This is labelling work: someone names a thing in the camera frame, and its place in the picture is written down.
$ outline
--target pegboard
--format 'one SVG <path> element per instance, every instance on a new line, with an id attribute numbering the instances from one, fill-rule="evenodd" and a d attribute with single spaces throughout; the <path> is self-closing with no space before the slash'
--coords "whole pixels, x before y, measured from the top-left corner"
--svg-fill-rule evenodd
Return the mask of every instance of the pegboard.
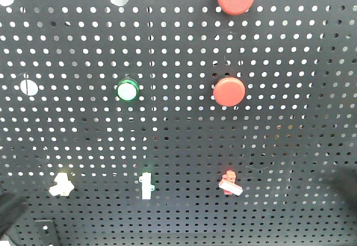
<path id="1" fill-rule="evenodd" d="M 41 245 L 352 245 L 356 0 L 14 0 L 0 6 L 0 184 Z M 126 75 L 140 97 L 118 100 Z M 247 88 L 218 105 L 214 84 Z M 240 197 L 218 188 L 237 173 Z M 75 185 L 52 197 L 58 172 Z M 141 199 L 138 177 L 156 190 Z"/>

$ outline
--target white plastic clip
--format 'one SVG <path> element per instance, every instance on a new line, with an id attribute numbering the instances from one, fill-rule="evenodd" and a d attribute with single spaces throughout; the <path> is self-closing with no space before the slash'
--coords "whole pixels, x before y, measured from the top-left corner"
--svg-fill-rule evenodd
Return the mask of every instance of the white plastic clip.
<path id="1" fill-rule="evenodd" d="M 243 193 L 243 188 L 241 186 L 236 185 L 235 183 L 228 182 L 225 179 L 222 179 L 219 182 L 219 187 L 225 191 L 229 191 L 233 194 L 236 194 L 237 196 L 240 196 L 240 194 Z"/>
<path id="2" fill-rule="evenodd" d="M 151 192 L 155 190 L 155 186 L 151 185 L 151 173 L 144 172 L 143 175 L 139 177 L 139 182 L 141 183 L 142 199 L 150 200 Z"/>
<path id="3" fill-rule="evenodd" d="M 69 193 L 74 189 L 74 185 L 68 180 L 68 175 L 65 172 L 60 172 L 56 176 L 55 182 L 57 185 L 51 186 L 49 189 L 52 196 L 69 196 Z"/>

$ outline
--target red clip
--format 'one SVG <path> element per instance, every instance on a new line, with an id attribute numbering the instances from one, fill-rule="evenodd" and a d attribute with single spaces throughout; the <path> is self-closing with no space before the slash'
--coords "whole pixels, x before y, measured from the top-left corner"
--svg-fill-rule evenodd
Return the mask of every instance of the red clip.
<path id="1" fill-rule="evenodd" d="M 236 175 L 234 171 L 227 171 L 226 174 L 222 175 L 222 180 L 219 182 L 219 187 L 224 190 L 224 194 L 236 194 L 239 196 L 243 192 L 242 187 L 235 184 L 235 179 Z"/>

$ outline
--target dark object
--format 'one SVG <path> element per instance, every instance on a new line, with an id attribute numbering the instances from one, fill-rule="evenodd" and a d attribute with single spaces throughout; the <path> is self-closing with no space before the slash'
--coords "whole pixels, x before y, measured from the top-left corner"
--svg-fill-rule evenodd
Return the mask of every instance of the dark object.
<path id="1" fill-rule="evenodd" d="M 352 169 L 340 168 L 336 178 L 331 180 L 331 186 L 337 190 L 357 213 L 357 174 Z"/>
<path id="2" fill-rule="evenodd" d="M 27 208 L 26 198 L 12 193 L 0 196 L 0 238 L 6 230 L 19 218 Z"/>
<path id="3" fill-rule="evenodd" d="M 37 231 L 42 240 L 42 245 L 60 246 L 56 228 L 52 220 L 36 221 Z"/>

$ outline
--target green indicator light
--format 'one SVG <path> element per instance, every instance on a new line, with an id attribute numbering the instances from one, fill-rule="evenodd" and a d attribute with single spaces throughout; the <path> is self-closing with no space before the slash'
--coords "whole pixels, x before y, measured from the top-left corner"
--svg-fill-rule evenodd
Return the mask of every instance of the green indicator light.
<path id="1" fill-rule="evenodd" d="M 117 95 L 125 102 L 133 101 L 139 96 L 139 84 L 133 79 L 122 79 L 118 83 Z"/>

